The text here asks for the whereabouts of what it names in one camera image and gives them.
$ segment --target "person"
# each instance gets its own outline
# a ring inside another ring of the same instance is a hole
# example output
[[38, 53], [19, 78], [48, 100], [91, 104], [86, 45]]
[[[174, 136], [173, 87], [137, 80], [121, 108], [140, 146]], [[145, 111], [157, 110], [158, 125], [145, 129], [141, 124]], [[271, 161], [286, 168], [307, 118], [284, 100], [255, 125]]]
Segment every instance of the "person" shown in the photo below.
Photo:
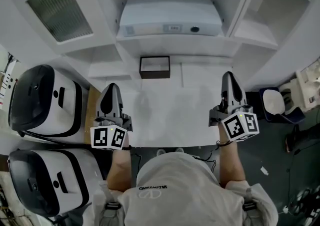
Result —
[[[228, 142], [219, 125], [220, 144]], [[250, 186], [237, 143], [220, 147], [220, 183], [183, 152], [148, 161], [131, 187], [131, 155], [115, 150], [106, 182], [83, 214], [84, 225], [276, 225], [278, 212], [260, 184]]]
[[287, 153], [296, 150], [304, 142], [320, 139], [319, 127], [320, 124], [316, 124], [307, 130], [300, 131], [299, 125], [296, 124], [292, 132], [285, 137], [285, 149]]

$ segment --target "white device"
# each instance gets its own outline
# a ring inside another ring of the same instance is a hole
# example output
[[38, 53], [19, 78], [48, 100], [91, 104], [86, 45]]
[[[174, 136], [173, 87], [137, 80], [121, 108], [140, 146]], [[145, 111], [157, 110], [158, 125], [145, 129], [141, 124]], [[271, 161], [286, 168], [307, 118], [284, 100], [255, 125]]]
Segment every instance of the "white device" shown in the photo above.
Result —
[[126, 132], [126, 129], [117, 125], [91, 127], [91, 147], [122, 149]]
[[21, 203], [44, 217], [91, 203], [103, 180], [97, 160], [85, 149], [18, 150], [8, 165]]
[[222, 22], [211, 0], [128, 0], [120, 34], [192, 34], [216, 36]]
[[83, 143], [88, 90], [48, 65], [25, 71], [12, 94], [9, 125], [33, 137]]
[[230, 141], [243, 141], [259, 134], [257, 115], [237, 111], [221, 121]]

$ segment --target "strap buckle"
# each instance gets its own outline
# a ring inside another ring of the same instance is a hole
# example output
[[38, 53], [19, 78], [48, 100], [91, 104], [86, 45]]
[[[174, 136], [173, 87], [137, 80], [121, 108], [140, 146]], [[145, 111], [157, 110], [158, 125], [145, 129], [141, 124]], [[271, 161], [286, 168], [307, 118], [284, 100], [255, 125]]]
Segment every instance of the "strap buckle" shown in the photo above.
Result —
[[109, 202], [104, 205], [106, 210], [118, 210], [121, 208], [121, 204], [118, 202]]
[[254, 210], [257, 208], [257, 203], [256, 202], [253, 202], [253, 201], [248, 201], [248, 202], [245, 202], [242, 206], [242, 209], [244, 211], [250, 211], [250, 210]]

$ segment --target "white wall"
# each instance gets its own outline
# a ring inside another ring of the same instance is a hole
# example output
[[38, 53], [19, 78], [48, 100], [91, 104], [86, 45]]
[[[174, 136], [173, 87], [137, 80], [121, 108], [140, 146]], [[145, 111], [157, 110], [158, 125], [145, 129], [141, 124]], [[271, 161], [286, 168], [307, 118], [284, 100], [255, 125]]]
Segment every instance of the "white wall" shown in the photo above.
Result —
[[279, 86], [296, 70], [309, 66], [320, 56], [320, 0], [312, 0], [293, 34], [277, 53], [246, 83], [245, 88]]

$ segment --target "black strap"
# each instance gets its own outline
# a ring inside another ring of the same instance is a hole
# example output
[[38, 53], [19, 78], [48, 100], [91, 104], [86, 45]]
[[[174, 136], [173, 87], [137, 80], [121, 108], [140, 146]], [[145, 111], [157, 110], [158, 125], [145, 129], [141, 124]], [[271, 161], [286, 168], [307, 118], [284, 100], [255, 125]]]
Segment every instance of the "black strap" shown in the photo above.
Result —
[[250, 211], [250, 210], [254, 210], [257, 208], [257, 203], [256, 202], [253, 202], [253, 201], [248, 201], [248, 202], [245, 202], [242, 206], [242, 209], [244, 211]]
[[109, 202], [104, 205], [104, 208], [106, 210], [118, 210], [121, 208], [121, 204], [117, 202]]
[[129, 145], [129, 147], [122, 147], [122, 150], [131, 150], [131, 149], [132, 149], [131, 145]]

